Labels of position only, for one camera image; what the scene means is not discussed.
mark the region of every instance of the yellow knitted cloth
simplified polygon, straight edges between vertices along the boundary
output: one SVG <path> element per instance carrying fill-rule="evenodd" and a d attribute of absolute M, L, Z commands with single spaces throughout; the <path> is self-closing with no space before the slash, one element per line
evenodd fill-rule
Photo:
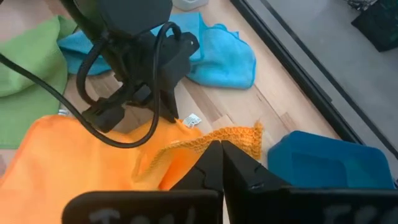
<path fill-rule="evenodd" d="M 173 143 L 161 149 L 154 157 L 149 167 L 141 174 L 138 174 L 138 164 L 136 169 L 133 171 L 132 178 L 137 182 L 142 182 L 146 178 L 154 176 L 154 173 L 156 172 L 155 169 L 166 169 L 168 164 L 170 164 L 170 161 L 172 161 L 172 151 L 174 149 L 184 148 L 202 155 L 212 141 L 230 141 L 250 155 L 253 159 L 258 160 L 261 158 L 262 129 L 262 124 L 260 122 L 256 122 L 253 128 L 221 128 L 194 140 Z"/>

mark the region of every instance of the black power cord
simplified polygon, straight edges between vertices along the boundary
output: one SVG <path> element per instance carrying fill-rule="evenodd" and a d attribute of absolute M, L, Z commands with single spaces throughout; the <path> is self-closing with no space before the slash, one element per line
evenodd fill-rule
<path fill-rule="evenodd" d="M 65 105 L 68 110 L 76 117 L 77 120 L 87 129 L 88 132 L 90 132 L 94 137 L 98 138 L 99 140 L 103 141 L 105 144 L 108 144 L 113 147 L 118 147 L 118 148 L 133 148 L 133 147 L 138 147 L 145 142 L 147 142 L 152 135 L 155 133 L 157 124 L 159 122 L 159 115 L 160 115 L 160 90 L 159 90 L 159 84 L 157 83 L 157 72 L 158 72 L 158 66 L 159 66 L 159 53 L 160 53 L 160 48 L 162 46 L 163 40 L 166 38 L 166 32 L 169 29 L 173 30 L 173 33 L 175 35 L 175 38 L 177 40 L 180 39 L 181 37 L 181 30 L 179 26 L 177 26 L 173 22 L 166 22 L 162 28 L 160 29 L 158 35 L 156 36 L 156 41 L 155 41 L 155 46 L 154 46 L 154 58 L 153 58 L 153 66 L 152 66 L 152 79 L 153 79 L 153 96 L 154 96 L 154 116 L 152 119 L 152 124 L 149 128 L 148 133 L 140 140 L 133 142 L 133 143 L 123 143 L 123 142 L 117 142 L 115 140 L 112 140 L 108 137 L 106 137 L 104 134 L 100 133 L 97 131 L 84 117 L 79 113 L 79 111 L 62 95 L 60 94 L 56 89 L 54 89 L 52 86 L 47 84 L 45 81 L 41 80 L 39 77 L 31 73 L 30 71 L 22 68 L 21 66 L 17 65 L 16 63 L 12 62 L 9 60 L 7 57 L 5 57 L 3 54 L 0 54 L 0 62 L 3 63 L 5 66 L 9 67 L 11 70 L 20 73 L 21 75 L 25 76 L 26 78 L 32 80 L 34 83 L 40 85 L 43 87 L 45 90 L 47 90 L 51 95 L 53 95 L 59 102 L 61 102 L 63 105 Z"/>
<path fill-rule="evenodd" d="M 93 66 L 95 60 L 100 56 L 101 51 L 106 47 L 109 41 L 109 33 L 107 30 L 102 32 L 101 38 L 97 40 L 91 50 L 88 52 L 87 57 L 83 60 L 76 74 L 76 87 L 80 97 L 89 105 L 93 106 L 96 101 L 93 100 L 86 91 L 86 79 L 88 71 Z"/>

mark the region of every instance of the gray floor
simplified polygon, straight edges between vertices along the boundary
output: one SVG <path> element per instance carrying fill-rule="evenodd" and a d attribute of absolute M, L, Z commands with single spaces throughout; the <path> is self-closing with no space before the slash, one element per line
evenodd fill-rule
<path fill-rule="evenodd" d="M 382 133 L 398 148 L 398 49 L 378 52 L 351 25 L 359 12 L 344 0 L 267 0 Z M 362 140 L 387 156 L 394 177 L 398 161 L 305 55 L 260 0 L 248 0 L 287 50 L 333 99 Z"/>

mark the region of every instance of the black mount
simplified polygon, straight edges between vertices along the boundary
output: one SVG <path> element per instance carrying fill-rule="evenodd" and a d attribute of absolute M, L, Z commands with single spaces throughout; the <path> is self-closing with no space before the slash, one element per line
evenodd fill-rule
<path fill-rule="evenodd" d="M 152 60 L 155 36 L 151 29 L 168 21 L 171 0 L 61 0 L 79 28 L 92 41 L 102 30 L 111 42 L 101 51 L 122 87 L 109 98 L 100 98 L 83 116 L 100 131 L 112 130 L 124 118 L 124 105 L 154 111 Z M 174 88 L 190 72 L 189 57 L 199 49 L 197 38 L 183 33 L 168 36 L 159 55 L 160 116 L 174 123 L 178 118 Z"/>

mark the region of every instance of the white tag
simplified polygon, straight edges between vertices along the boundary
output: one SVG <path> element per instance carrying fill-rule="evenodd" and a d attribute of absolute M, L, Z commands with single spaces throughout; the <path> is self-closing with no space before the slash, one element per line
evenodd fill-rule
<path fill-rule="evenodd" d="M 201 119 L 195 114 L 191 114 L 190 116 L 185 118 L 182 123 L 185 124 L 188 128 L 193 128 L 195 125 L 201 123 Z"/>
<path fill-rule="evenodd" d="M 68 116 L 68 114 L 69 114 L 69 111 L 67 111 L 67 110 L 63 110 L 63 109 L 58 110 L 58 115 Z"/>

